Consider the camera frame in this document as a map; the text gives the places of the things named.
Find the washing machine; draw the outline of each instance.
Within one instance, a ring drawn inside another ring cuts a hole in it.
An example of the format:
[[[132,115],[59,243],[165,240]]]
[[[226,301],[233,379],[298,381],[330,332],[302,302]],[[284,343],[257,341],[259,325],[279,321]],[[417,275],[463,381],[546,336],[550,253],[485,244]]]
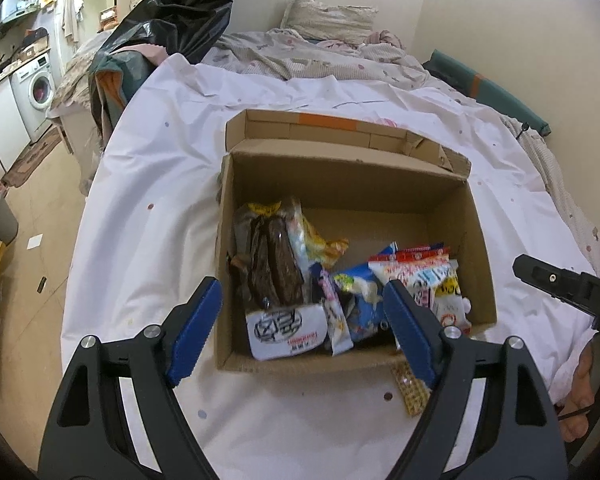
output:
[[[27,61],[11,74],[10,81],[22,122],[31,142],[36,142],[50,126],[46,110],[56,90],[48,52]]]

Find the pink fabric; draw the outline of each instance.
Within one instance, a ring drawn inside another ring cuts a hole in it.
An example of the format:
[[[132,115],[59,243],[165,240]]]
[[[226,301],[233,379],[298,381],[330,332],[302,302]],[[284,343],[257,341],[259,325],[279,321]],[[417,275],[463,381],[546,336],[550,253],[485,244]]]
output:
[[[167,50],[160,45],[152,45],[150,43],[139,43],[131,46],[121,46],[119,49],[114,50],[112,54],[116,52],[124,52],[125,50],[135,50],[142,54],[145,58],[151,61],[155,66],[160,65],[165,59],[169,57]]]
[[[340,40],[325,40],[320,43],[316,43],[315,46],[320,46],[322,48],[328,48],[329,50],[334,50],[336,52],[342,52],[346,54],[347,52],[352,52],[355,50],[355,47],[351,46],[349,43],[344,43],[344,41]]]
[[[401,48],[404,50],[402,46],[402,42],[400,38],[396,36],[394,33],[388,30],[381,30],[380,32],[372,32],[368,38],[366,38],[365,43],[367,44],[378,44],[378,43],[388,43],[393,45],[396,48]]]

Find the blue snack bag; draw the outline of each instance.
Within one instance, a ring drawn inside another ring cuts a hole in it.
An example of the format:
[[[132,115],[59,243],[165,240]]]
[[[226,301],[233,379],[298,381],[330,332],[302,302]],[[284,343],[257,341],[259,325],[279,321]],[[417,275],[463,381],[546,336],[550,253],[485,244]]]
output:
[[[393,242],[378,254],[395,254],[397,249]],[[351,295],[349,303],[343,303],[342,308],[354,343],[374,336],[379,328],[389,328],[382,307],[382,285],[367,262],[335,274],[333,281],[341,292]]]

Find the bed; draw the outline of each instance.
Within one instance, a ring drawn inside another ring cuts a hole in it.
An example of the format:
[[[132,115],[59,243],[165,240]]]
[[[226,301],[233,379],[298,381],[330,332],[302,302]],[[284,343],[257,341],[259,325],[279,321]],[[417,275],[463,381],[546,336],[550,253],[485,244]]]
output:
[[[84,335],[134,336],[212,274],[224,124],[246,108],[395,124],[467,156],[498,305],[484,338],[521,336],[552,399],[567,393],[590,319],[523,285],[511,264],[528,253],[600,275],[600,239],[564,192],[542,139],[529,130],[516,140],[519,122],[432,78],[399,48],[336,52],[285,30],[225,35],[195,66],[174,54],[127,105],[78,232],[64,366]],[[384,368],[297,378],[220,373],[211,341],[175,392],[223,479],[384,478],[417,422],[399,400],[384,400],[399,395]],[[138,457],[157,468],[126,382],[123,400]],[[466,455],[479,401],[477,383],[448,466]]]

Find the person's hand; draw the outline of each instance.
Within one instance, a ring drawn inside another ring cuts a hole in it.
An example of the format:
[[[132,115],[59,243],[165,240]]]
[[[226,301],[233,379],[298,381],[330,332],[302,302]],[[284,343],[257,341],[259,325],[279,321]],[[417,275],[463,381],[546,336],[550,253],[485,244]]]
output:
[[[591,344],[587,344],[580,354],[578,367],[573,373],[573,382],[571,383],[571,391],[564,403],[564,409],[560,415],[566,415],[576,410],[586,408],[593,404],[595,400],[594,393],[591,389],[591,366],[593,364],[593,352]],[[560,421],[560,433],[565,442],[573,442],[587,434],[589,429],[589,420],[587,415],[572,416]]]

